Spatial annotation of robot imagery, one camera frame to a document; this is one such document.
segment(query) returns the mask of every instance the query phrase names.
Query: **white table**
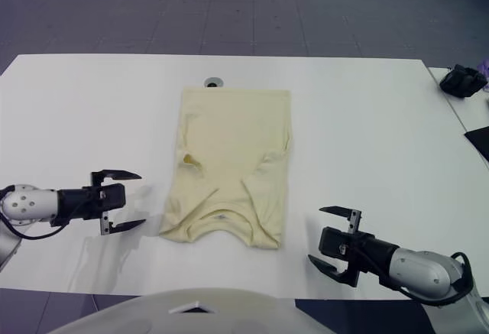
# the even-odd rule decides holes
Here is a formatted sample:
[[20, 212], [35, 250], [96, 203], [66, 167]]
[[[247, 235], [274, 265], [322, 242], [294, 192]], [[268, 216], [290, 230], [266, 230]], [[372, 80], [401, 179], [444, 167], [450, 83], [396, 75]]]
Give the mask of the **white table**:
[[[293, 149], [283, 247], [246, 247], [226, 232], [193, 244], [156, 236], [173, 172], [180, 92], [210, 76], [230, 87], [288, 89]], [[0, 287], [148, 294], [186, 287], [236, 287], [276, 297], [401, 298], [362, 274], [357, 289], [322, 276], [326, 225], [346, 221], [321, 206], [364, 211], [361, 229], [414, 250], [471, 259], [489, 295], [489, 172], [419, 60], [19, 56], [2, 76], [0, 181], [43, 188], [87, 185], [89, 172], [126, 169], [127, 206], [116, 222], [147, 218], [130, 232], [99, 236], [97, 221], [24, 241]], [[32, 235], [47, 232], [38, 223]]]
[[[429, 68], [429, 71], [435, 81], [440, 83], [450, 70], [447, 68]], [[487, 102], [489, 93], [480, 90], [465, 99], [459, 99], [449, 94], [445, 94], [445, 97], [464, 127], [464, 133], [489, 126], [489, 103]], [[479, 155], [489, 169], [489, 162], [482, 154]]]

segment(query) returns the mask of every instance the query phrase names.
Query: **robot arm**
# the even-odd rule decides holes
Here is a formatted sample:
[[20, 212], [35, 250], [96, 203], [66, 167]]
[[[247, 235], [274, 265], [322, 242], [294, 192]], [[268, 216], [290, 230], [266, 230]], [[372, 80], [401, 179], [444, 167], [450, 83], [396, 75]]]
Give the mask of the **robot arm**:
[[324, 228], [319, 243], [323, 255], [348, 262], [345, 271], [338, 273], [331, 264], [309, 255], [323, 274], [352, 287], [361, 271], [376, 274], [379, 284], [421, 303], [436, 332], [489, 332], [489, 305], [478, 294], [465, 254], [448, 257], [407, 250], [358, 231], [358, 210], [338, 206], [320, 210], [349, 221], [347, 232]]
[[[38, 240], [61, 232], [71, 219], [99, 219], [100, 232], [108, 235], [140, 225], [144, 219], [116, 226], [108, 220], [108, 211], [125, 205], [125, 188], [121, 183], [102, 186], [106, 178], [133, 180], [141, 177], [123, 170], [92, 172], [92, 185], [81, 189], [39, 190], [31, 185], [8, 186], [0, 190], [0, 271], [17, 251], [23, 238]], [[49, 222], [55, 231], [41, 236], [25, 235], [25, 226]]]

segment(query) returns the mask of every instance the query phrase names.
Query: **t-shirt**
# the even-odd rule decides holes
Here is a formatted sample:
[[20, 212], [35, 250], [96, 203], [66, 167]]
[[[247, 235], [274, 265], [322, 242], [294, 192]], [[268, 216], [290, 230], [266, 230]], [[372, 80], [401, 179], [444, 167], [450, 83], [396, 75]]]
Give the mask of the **t-shirt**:
[[287, 91], [184, 90], [160, 234], [192, 242], [220, 229], [279, 248], [290, 141]]

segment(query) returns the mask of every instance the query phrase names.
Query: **gray floor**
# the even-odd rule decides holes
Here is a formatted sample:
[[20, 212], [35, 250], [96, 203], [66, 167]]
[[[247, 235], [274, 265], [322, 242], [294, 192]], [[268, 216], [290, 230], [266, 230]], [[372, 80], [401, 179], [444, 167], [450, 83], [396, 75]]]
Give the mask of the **gray floor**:
[[489, 0], [0, 0], [0, 73], [17, 54], [489, 57]]

